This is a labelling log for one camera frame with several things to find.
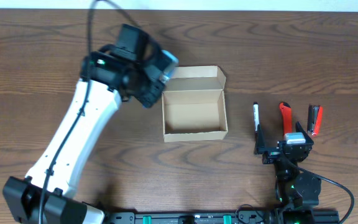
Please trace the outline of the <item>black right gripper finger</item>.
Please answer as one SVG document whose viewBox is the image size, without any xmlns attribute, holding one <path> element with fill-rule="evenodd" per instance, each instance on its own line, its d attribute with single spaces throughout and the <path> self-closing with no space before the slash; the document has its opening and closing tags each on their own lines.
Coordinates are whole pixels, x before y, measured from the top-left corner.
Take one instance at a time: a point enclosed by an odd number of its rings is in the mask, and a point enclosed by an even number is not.
<svg viewBox="0 0 358 224">
<path fill-rule="evenodd" d="M 313 145 L 314 141 L 309 137 L 309 135 L 307 134 L 307 132 L 303 129 L 303 127 L 301 126 L 300 122 L 297 121 L 295 123 L 295 129 L 298 133 L 301 133 L 305 139 L 305 144 L 307 145 Z"/>
<path fill-rule="evenodd" d="M 266 151 L 264 134 L 261 128 L 261 125 L 257 125 L 255 132 L 255 147 L 254 154 L 263 154 Z"/>
</svg>

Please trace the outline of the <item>black white marker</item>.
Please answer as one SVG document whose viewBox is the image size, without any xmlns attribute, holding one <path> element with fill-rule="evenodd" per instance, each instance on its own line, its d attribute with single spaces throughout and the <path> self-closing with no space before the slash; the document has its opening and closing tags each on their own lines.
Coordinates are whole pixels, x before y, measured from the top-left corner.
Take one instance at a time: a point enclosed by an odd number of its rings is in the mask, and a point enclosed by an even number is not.
<svg viewBox="0 0 358 224">
<path fill-rule="evenodd" d="M 258 130 L 258 126 L 260 124 L 259 120 L 259 104 L 258 102 L 254 102 L 253 104 L 253 110 L 254 110 L 254 126 L 255 126 L 255 132 Z"/>
</svg>

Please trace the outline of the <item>red black stapler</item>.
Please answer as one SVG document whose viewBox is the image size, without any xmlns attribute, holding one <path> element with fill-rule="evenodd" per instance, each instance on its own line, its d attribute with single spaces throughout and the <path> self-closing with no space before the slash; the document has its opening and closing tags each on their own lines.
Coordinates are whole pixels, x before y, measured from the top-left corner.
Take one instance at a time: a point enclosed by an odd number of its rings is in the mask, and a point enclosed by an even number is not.
<svg viewBox="0 0 358 224">
<path fill-rule="evenodd" d="M 312 136 L 317 136 L 321 128 L 323 118 L 323 107 L 320 105 L 309 105 L 307 131 Z"/>
</svg>

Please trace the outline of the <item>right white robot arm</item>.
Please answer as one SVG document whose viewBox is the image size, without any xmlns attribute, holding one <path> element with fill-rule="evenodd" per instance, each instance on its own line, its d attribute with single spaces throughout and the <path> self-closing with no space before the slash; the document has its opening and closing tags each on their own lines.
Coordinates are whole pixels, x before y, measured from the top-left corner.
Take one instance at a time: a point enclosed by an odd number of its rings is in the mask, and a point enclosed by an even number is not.
<svg viewBox="0 0 358 224">
<path fill-rule="evenodd" d="M 300 123 L 294 133 L 287 133 L 275 147 L 265 145 L 261 125 L 257 126 L 254 153 L 262 155 L 263 164 L 275 168 L 275 194 L 280 201 L 264 215 L 266 223 L 315 223 L 313 207 L 319 204 L 321 180 L 301 171 L 298 163 L 304 161 L 314 144 Z"/>
</svg>

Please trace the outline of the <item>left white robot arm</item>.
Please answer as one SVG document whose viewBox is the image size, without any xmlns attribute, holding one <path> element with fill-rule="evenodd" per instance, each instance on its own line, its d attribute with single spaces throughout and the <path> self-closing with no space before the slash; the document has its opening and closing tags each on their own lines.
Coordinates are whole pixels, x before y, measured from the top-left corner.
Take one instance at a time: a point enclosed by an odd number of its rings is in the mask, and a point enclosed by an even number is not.
<svg viewBox="0 0 358 224">
<path fill-rule="evenodd" d="M 74 200 L 85 164 L 102 130 L 123 102 L 163 103 L 166 142 L 222 140 L 228 132 L 217 65 L 181 67 L 138 27 L 124 24 L 117 42 L 89 53 L 70 107 L 50 144 L 23 179 L 2 190 L 18 223 L 262 223 L 261 212 L 113 213 Z"/>
</svg>

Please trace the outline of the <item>black mounting rail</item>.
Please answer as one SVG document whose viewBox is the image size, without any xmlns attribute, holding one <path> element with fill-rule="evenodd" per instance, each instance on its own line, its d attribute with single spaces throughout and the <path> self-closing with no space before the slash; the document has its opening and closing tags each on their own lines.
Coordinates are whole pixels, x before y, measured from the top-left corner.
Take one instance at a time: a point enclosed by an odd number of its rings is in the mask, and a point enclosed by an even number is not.
<svg viewBox="0 0 358 224">
<path fill-rule="evenodd" d="M 334 210 L 272 211 L 239 210 L 205 213 L 133 213 L 109 214 L 105 224 L 338 224 Z"/>
</svg>

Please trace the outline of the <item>orange utility knife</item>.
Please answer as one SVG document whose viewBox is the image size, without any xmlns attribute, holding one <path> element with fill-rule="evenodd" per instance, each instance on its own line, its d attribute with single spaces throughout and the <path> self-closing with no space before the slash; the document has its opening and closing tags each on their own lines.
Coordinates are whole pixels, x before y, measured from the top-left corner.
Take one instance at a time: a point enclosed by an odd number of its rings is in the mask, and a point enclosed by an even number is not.
<svg viewBox="0 0 358 224">
<path fill-rule="evenodd" d="M 281 102 L 279 104 L 279 110 L 282 114 L 283 120 L 283 135 L 292 132 L 292 110 L 291 106 L 287 102 Z"/>
</svg>

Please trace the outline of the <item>open cardboard box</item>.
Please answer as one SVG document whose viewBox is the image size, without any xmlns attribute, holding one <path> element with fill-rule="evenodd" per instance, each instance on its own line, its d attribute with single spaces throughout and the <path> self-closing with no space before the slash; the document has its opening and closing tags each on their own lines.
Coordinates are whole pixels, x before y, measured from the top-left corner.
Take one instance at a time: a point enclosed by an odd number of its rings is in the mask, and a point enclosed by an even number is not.
<svg viewBox="0 0 358 224">
<path fill-rule="evenodd" d="M 162 95 L 163 140 L 224 139 L 228 133 L 225 83 L 217 65 L 176 68 Z"/>
</svg>

